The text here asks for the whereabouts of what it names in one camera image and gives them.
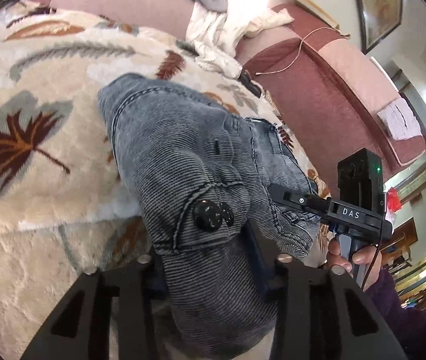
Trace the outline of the purple sleeve forearm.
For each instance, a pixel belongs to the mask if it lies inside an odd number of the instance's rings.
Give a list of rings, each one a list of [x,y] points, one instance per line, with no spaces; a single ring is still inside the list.
[[[408,359],[426,359],[426,310],[404,309],[393,277],[381,270],[379,278],[367,289],[377,310],[401,344]]]

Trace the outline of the person right hand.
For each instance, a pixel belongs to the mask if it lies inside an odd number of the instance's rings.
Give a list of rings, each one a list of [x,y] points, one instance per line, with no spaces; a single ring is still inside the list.
[[[366,291],[378,281],[382,265],[381,254],[377,252],[374,245],[368,245],[353,255],[353,263],[364,266],[366,271],[370,272],[363,286],[363,290]],[[340,243],[336,239],[331,239],[328,244],[326,263],[323,268],[328,270],[335,265],[344,267],[349,273],[353,269],[351,262],[341,256]]]

